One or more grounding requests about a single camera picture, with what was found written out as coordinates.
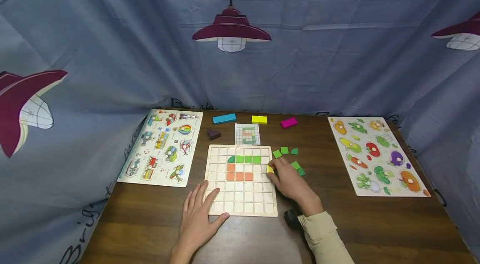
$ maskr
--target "pattern card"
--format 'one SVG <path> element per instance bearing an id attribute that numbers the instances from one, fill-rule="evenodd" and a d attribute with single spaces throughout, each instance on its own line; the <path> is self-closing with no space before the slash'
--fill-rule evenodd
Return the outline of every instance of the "pattern card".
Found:
<path id="1" fill-rule="evenodd" d="M 235 144 L 260 144 L 258 123 L 235 123 Z"/>
<path id="2" fill-rule="evenodd" d="M 359 197 L 430 197 L 382 117 L 329 117 Z"/>
<path id="3" fill-rule="evenodd" d="M 118 182 L 186 187 L 202 112 L 151 110 Z"/>
<path id="4" fill-rule="evenodd" d="M 265 173 L 271 154 L 271 147 L 261 145 L 210 145 L 205 169 L 208 188 L 203 198 L 215 188 L 220 192 L 209 214 L 277 217 L 275 185 Z"/>

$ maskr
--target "square grid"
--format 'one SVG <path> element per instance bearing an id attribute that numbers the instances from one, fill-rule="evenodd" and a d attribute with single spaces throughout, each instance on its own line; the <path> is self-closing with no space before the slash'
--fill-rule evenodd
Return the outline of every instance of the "square grid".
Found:
<path id="1" fill-rule="evenodd" d="M 235 123 L 235 144 L 260 144 L 258 123 Z"/>
<path id="2" fill-rule="evenodd" d="M 209 214 L 277 217 L 275 185 L 265 173 L 271 154 L 271 147 L 261 145 L 211 144 L 205 169 L 205 179 L 209 181 L 205 197 L 215 188 L 220 188 L 220 192 Z"/>

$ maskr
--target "wooden table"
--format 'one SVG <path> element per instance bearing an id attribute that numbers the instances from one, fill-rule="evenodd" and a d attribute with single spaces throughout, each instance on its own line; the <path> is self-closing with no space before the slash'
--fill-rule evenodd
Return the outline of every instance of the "wooden table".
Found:
<path id="1" fill-rule="evenodd" d="M 209 144 L 234 144 L 234 125 L 212 126 L 212 117 L 227 112 L 204 111 L 190 178 L 186 188 L 117 183 L 101 216 L 82 264 L 167 263 L 180 225 L 183 201 L 203 181 Z M 251 113 L 238 112 L 237 122 L 249 123 Z M 474 263 L 452 221 L 436 197 L 357 197 L 345 171 L 328 119 L 296 116 L 298 125 L 283 130 L 287 115 L 266 115 L 260 125 L 263 145 L 298 147 L 295 157 L 305 179 L 320 196 L 338 226 L 356 264 Z M 398 130 L 390 126 L 430 192 Z M 222 133 L 210 141 L 206 128 Z M 293 207 L 277 194 L 277 218 L 230 217 L 217 235 L 195 255 L 194 264 L 309 264 L 315 259 L 303 233 L 289 229 L 284 211 Z"/>

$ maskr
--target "hand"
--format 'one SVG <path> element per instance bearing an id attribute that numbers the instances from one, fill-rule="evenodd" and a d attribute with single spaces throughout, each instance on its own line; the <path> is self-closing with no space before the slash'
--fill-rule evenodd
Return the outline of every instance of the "hand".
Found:
<path id="1" fill-rule="evenodd" d="M 318 195 L 284 157 L 272 160 L 268 165 L 278 172 L 278 177 L 274 173 L 267 173 L 268 178 L 285 197 L 297 202 L 306 217 L 324 211 Z"/>
<path id="2" fill-rule="evenodd" d="M 189 263 L 193 253 L 208 242 L 230 216 L 228 213 L 223 213 L 214 222 L 208 221 L 208 211 L 220 189 L 216 188 L 212 191 L 203 203 L 207 186 L 208 181 L 205 181 L 202 186 L 198 184 L 193 192 L 189 192 L 183 203 L 180 237 L 173 248 L 170 264 Z"/>

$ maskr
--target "magenta block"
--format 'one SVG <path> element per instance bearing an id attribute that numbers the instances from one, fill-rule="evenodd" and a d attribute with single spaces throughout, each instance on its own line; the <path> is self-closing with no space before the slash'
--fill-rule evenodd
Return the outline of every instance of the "magenta block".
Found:
<path id="1" fill-rule="evenodd" d="M 287 120 L 284 120 L 283 122 L 280 123 L 282 125 L 282 128 L 287 129 L 290 127 L 293 127 L 294 125 L 297 124 L 297 120 L 295 117 L 289 118 Z"/>

